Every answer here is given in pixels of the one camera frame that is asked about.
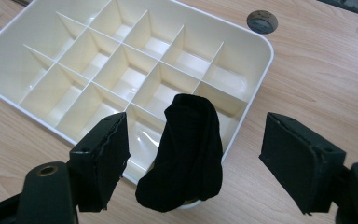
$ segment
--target black cloth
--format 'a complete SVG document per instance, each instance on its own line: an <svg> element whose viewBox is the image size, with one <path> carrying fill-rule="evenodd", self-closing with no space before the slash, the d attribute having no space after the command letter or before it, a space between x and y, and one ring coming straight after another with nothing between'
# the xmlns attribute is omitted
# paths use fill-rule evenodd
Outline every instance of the black cloth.
<svg viewBox="0 0 358 224"><path fill-rule="evenodd" d="M159 212L187 200L207 200L222 186L223 156L219 119L203 97L178 94L164 111L167 123L154 167L140 179L137 201Z"/></svg>

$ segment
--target wooden surface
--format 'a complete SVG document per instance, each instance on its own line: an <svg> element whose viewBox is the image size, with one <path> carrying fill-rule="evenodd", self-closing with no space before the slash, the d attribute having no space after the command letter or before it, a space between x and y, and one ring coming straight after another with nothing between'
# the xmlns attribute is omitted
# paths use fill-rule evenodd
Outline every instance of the wooden surface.
<svg viewBox="0 0 358 224"><path fill-rule="evenodd" d="M191 210L166 214L143 208L135 186L118 183L107 211L79 214L81 223L334 223L303 216L257 158L269 111L298 119L358 161L358 15L316 0L183 0L246 27L256 9L273 13L278 30L266 37L275 59L224 162L220 194ZM0 29L22 7L0 0ZM71 146L0 100L0 201L21 192L32 168L67 161Z"/></svg>

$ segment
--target grommet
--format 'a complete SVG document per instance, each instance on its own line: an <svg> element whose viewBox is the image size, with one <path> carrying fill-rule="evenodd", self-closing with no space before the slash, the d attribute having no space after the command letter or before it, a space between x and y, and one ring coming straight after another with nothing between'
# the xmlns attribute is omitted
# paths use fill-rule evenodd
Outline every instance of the grommet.
<svg viewBox="0 0 358 224"><path fill-rule="evenodd" d="M246 21L252 31L261 35L271 34L278 28L278 19L265 10L252 12Z"/></svg>

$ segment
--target tray compartment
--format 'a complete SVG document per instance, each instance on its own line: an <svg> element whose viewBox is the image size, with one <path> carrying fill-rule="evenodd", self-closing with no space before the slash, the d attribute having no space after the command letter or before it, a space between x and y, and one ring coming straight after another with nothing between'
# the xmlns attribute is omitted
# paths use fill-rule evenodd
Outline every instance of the tray compartment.
<svg viewBox="0 0 358 224"><path fill-rule="evenodd" d="M25 97L21 106L55 127L87 84L85 78L56 64Z"/></svg>
<svg viewBox="0 0 358 224"><path fill-rule="evenodd" d="M262 64L260 62L264 60L260 57L261 50L223 44L203 80L249 102L258 87L261 71L264 69L260 66Z"/></svg>
<svg viewBox="0 0 358 224"><path fill-rule="evenodd" d="M119 6L116 1L111 1L90 27L121 42L144 14L145 10L129 9L123 5Z"/></svg>
<svg viewBox="0 0 358 224"><path fill-rule="evenodd" d="M240 128L241 117L248 103L204 82L200 83L195 94L207 98L214 105L219 118L223 150L226 151Z"/></svg>
<svg viewBox="0 0 358 224"><path fill-rule="evenodd" d="M46 21L43 29L33 33L34 38L25 44L56 60L72 46L84 29L82 24L56 13L55 19Z"/></svg>
<svg viewBox="0 0 358 224"><path fill-rule="evenodd" d="M173 97L178 93L192 93L198 83L197 79L166 63L159 63L147 77L133 102L166 121L164 110L171 104Z"/></svg>
<svg viewBox="0 0 358 224"><path fill-rule="evenodd" d="M60 63L87 78L94 78L119 43L91 29L86 30L62 56Z"/></svg>
<svg viewBox="0 0 358 224"><path fill-rule="evenodd" d="M94 81L130 101L156 64L157 60L121 45Z"/></svg>
<svg viewBox="0 0 358 224"><path fill-rule="evenodd" d="M193 77L203 78L222 43L221 40L185 26L162 61Z"/></svg>
<svg viewBox="0 0 358 224"><path fill-rule="evenodd" d="M147 11L135 24L125 43L160 59L176 38L182 25L167 23Z"/></svg>
<svg viewBox="0 0 358 224"><path fill-rule="evenodd" d="M165 123L136 105L127 109L127 122L131 157L125 174L138 182L156 158Z"/></svg>
<svg viewBox="0 0 358 224"><path fill-rule="evenodd" d="M125 111L128 102L106 89L90 83L65 113L57 129L75 142L80 141L98 121Z"/></svg>

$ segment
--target white organizer box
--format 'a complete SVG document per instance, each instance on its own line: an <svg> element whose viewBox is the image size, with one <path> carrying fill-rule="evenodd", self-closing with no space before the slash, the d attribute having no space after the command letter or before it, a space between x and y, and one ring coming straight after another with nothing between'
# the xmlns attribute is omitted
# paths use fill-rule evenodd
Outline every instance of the white organizer box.
<svg viewBox="0 0 358 224"><path fill-rule="evenodd" d="M273 59L261 35L167 0L35 0L0 33L0 97L72 144L126 111L133 183L175 94L208 98L225 156Z"/></svg>

